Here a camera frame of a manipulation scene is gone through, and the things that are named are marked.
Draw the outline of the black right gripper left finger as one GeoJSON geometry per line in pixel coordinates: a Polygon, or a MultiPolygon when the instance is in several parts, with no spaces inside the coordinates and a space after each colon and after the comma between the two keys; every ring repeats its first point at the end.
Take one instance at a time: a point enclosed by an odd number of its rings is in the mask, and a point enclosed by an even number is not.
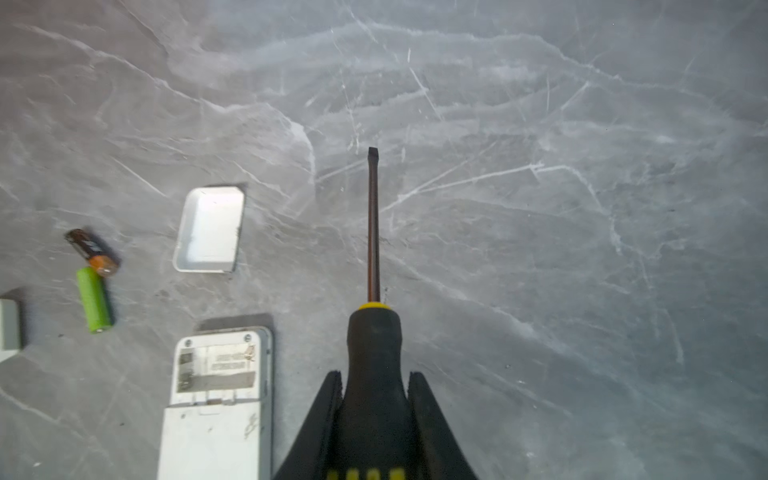
{"type": "Polygon", "coordinates": [[[327,478],[336,412],[342,402],[339,371],[329,372],[274,478],[276,480],[323,480],[327,478]]]}

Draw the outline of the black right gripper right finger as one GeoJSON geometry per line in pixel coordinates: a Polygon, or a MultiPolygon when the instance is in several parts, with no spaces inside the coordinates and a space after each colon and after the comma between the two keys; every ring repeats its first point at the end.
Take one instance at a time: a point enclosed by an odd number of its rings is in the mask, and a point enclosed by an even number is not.
{"type": "Polygon", "coordinates": [[[477,480],[421,372],[412,372],[408,400],[416,426],[418,479],[477,480]]]}

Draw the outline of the black yellow battery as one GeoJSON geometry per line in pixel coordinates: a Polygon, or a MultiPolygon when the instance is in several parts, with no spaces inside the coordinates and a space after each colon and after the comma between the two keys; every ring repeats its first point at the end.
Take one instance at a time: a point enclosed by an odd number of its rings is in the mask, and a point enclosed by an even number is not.
{"type": "Polygon", "coordinates": [[[400,318],[381,299],[377,148],[368,149],[367,161],[367,301],[349,319],[348,377],[328,476],[405,479],[415,469],[416,438],[401,372],[400,318]]]}

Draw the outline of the white remote with back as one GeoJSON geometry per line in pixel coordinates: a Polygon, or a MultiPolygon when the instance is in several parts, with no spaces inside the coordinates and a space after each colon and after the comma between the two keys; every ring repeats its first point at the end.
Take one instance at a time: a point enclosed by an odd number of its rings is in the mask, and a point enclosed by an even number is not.
{"type": "Polygon", "coordinates": [[[273,353],[265,326],[198,332],[177,343],[158,478],[271,478],[273,353]]]}

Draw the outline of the white battery cover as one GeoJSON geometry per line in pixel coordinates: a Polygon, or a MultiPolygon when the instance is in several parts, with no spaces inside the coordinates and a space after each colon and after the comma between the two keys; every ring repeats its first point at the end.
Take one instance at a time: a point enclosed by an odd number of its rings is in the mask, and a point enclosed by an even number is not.
{"type": "Polygon", "coordinates": [[[21,316],[14,300],[1,299],[0,303],[0,362],[4,362],[23,348],[21,316]]]}
{"type": "Polygon", "coordinates": [[[200,187],[185,199],[173,255],[182,273],[235,269],[245,193],[237,186],[200,187]]]}

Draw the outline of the green AAA battery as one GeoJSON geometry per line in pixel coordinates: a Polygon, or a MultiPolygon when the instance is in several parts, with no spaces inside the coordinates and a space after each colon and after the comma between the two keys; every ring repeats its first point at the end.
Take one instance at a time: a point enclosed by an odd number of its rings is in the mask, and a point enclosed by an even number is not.
{"type": "Polygon", "coordinates": [[[101,277],[91,267],[84,267],[76,272],[76,279],[89,332],[97,334],[110,329],[110,308],[101,277]]]}

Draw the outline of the black gold AAA battery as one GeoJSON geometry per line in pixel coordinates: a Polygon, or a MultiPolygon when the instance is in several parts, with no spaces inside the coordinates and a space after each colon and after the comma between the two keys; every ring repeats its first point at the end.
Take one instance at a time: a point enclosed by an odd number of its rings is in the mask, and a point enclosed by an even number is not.
{"type": "Polygon", "coordinates": [[[117,261],[87,231],[72,229],[64,238],[99,276],[106,278],[118,271],[117,261]]]}

